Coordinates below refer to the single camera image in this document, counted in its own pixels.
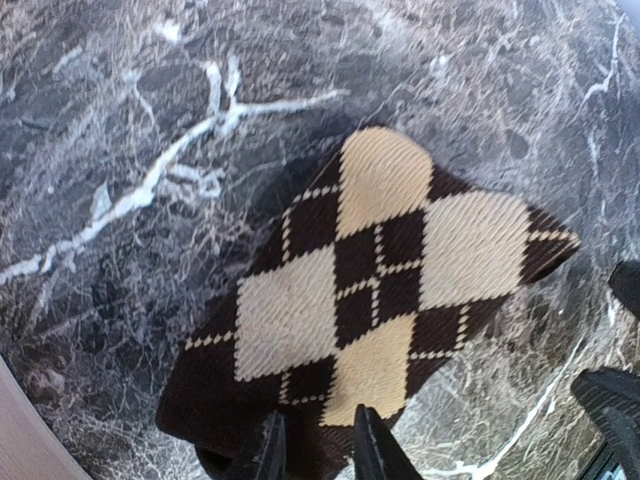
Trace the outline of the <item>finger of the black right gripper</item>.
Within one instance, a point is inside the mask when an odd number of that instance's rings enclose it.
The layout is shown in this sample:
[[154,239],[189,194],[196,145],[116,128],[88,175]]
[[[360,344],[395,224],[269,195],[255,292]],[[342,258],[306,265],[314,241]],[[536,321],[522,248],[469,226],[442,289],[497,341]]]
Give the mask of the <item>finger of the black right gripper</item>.
[[640,319],[640,262],[626,260],[614,268],[608,284],[615,298]]
[[627,478],[639,477],[639,376],[604,367],[584,370],[571,392],[604,435]]

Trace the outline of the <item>brown argyle sock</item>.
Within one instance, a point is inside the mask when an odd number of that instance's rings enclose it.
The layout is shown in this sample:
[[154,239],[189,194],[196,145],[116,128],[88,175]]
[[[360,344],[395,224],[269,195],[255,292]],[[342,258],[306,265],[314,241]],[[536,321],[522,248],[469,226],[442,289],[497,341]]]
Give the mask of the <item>brown argyle sock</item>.
[[520,287],[579,245],[553,215],[455,177],[402,133],[356,130],[186,338],[157,426],[220,476],[279,412],[287,475],[333,479],[359,405],[395,424]]

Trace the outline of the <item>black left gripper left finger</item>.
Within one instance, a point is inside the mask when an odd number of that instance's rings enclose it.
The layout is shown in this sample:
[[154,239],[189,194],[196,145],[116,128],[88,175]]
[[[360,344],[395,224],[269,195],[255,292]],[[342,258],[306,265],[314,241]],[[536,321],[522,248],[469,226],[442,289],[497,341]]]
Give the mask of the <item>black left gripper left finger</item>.
[[257,480],[282,480],[286,470],[286,422],[279,412],[270,413],[256,434],[257,451],[254,454],[254,472]]

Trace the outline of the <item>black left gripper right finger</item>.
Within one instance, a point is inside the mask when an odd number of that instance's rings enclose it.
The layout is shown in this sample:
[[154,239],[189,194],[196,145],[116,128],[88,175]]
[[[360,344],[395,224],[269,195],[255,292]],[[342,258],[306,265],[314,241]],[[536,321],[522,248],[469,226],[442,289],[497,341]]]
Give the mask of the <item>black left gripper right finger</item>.
[[359,404],[354,420],[357,480],[422,480],[377,411]]

